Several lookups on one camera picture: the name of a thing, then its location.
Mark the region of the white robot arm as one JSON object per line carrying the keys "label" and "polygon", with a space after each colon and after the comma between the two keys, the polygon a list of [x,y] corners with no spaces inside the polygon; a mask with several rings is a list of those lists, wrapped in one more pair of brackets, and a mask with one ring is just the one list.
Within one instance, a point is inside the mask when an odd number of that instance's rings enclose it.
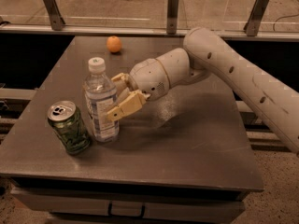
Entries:
{"label": "white robot arm", "polygon": [[210,74],[224,81],[290,151],[299,153],[299,93],[203,27],[191,29],[182,48],[138,63],[128,74],[114,76],[118,100],[107,117],[119,120],[130,116],[177,85],[193,84]]}

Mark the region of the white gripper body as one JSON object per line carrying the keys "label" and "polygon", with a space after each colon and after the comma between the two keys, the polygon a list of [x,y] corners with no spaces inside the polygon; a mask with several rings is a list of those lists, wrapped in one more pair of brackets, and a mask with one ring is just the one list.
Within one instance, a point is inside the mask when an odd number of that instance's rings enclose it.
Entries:
{"label": "white gripper body", "polygon": [[148,100],[157,100],[169,92],[169,79],[157,59],[136,64],[129,73],[134,90],[141,90]]}

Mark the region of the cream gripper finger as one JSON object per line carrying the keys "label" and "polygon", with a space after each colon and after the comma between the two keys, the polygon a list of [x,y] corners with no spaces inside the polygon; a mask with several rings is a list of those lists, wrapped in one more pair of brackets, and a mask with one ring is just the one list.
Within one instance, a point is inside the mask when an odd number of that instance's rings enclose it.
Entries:
{"label": "cream gripper finger", "polygon": [[149,96],[141,90],[121,92],[116,104],[107,111],[107,118],[112,121],[120,120],[140,110],[147,102]]}
{"label": "cream gripper finger", "polygon": [[116,86],[117,102],[120,103],[130,95],[132,88],[132,85],[130,83],[130,76],[125,73],[119,73],[111,80]]}

